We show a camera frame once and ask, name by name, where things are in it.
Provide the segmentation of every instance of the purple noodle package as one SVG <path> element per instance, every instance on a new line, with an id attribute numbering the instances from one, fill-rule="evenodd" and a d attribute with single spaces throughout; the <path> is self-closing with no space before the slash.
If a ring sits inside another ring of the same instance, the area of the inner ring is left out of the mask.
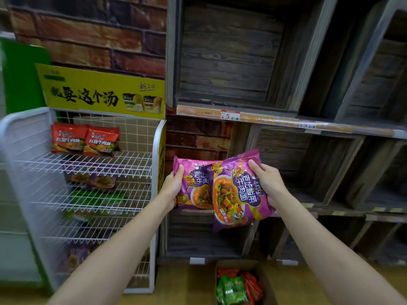
<path id="1" fill-rule="evenodd" d="M 248 161 L 260 165 L 258 149 L 206 166 L 214 208 L 214 232 L 273 215 L 258 177 Z"/>
<path id="2" fill-rule="evenodd" d="M 195 161 L 174 157 L 174 173 L 184 166 L 181 190 L 175 198 L 179 209 L 213 209 L 206 165 L 215 161 Z"/>

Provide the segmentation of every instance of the floor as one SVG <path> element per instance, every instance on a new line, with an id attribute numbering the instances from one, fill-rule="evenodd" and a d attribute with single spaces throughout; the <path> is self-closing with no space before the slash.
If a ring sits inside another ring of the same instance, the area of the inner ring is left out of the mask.
<path id="1" fill-rule="evenodd" d="M 329 304 L 313 273 L 304 267 L 264 262 L 279 305 Z M 407 267 L 376 268 L 407 298 Z M 120 305 L 130 304 L 213 304 L 213 266 L 161 266 L 155 292 L 151 295 L 124 295 Z M 47 297 L 34 289 L 0 289 L 0 304 L 42 305 Z"/>

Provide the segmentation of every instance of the green panel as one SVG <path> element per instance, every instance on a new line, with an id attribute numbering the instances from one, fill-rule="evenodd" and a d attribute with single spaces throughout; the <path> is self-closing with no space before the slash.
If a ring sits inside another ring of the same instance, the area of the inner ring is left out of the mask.
<path id="1" fill-rule="evenodd" d="M 48 51 L 0 39 L 6 113 L 46 107 L 35 63 L 51 64 Z"/>

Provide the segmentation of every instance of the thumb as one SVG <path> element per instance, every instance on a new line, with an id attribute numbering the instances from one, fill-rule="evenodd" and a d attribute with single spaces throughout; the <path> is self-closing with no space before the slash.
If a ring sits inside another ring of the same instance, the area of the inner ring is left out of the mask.
<path id="1" fill-rule="evenodd" d="M 263 169 L 260 168 L 259 165 L 257 165 L 253 159 L 249 160 L 249 167 L 250 169 L 253 170 L 253 172 L 258 176 L 261 177 L 264 174 Z"/>
<path id="2" fill-rule="evenodd" d="M 184 166 L 183 166 L 183 165 L 179 165 L 179 166 L 178 166 L 178 171 L 177 171 L 177 173 L 175 174 L 174 178 L 175 178 L 175 179 L 178 179 L 178 180 L 181 180 L 183 174 L 184 174 Z"/>

